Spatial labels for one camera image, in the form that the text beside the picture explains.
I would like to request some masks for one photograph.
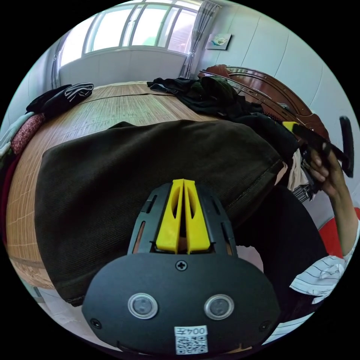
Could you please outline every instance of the qr code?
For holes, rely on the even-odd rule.
[[[176,354],[191,355],[207,353],[207,337],[206,336],[177,336]]]

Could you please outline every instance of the framed picture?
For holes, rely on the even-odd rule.
[[[231,37],[231,34],[210,34],[205,49],[227,50]]]

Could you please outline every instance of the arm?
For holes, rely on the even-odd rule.
[[[338,196],[330,199],[334,211],[337,233],[343,256],[349,254],[356,240],[359,220],[346,187]]]
[[[359,221],[345,183],[344,173],[332,151],[328,156],[330,164],[328,169],[322,165],[321,158],[315,150],[311,152],[311,159],[310,171],[318,181],[322,182],[322,190],[329,196],[342,253],[346,256],[355,244]]]

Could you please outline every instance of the hand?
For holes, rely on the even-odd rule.
[[[330,169],[326,169],[321,161],[317,151],[311,150],[310,173],[322,183],[321,189],[329,196],[335,199],[337,196],[347,190],[344,173],[333,151],[328,156]]]

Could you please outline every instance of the striped clothing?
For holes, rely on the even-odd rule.
[[[357,228],[355,243],[349,254],[344,256],[343,259],[336,256],[327,256],[318,260],[303,273],[296,276],[290,287],[299,293],[316,296],[312,302],[313,304],[317,304],[328,297],[344,273],[346,266],[354,253],[359,240],[359,235],[360,220]],[[313,313],[310,313],[302,318],[280,323],[263,345],[292,332],[310,318],[312,314]]]

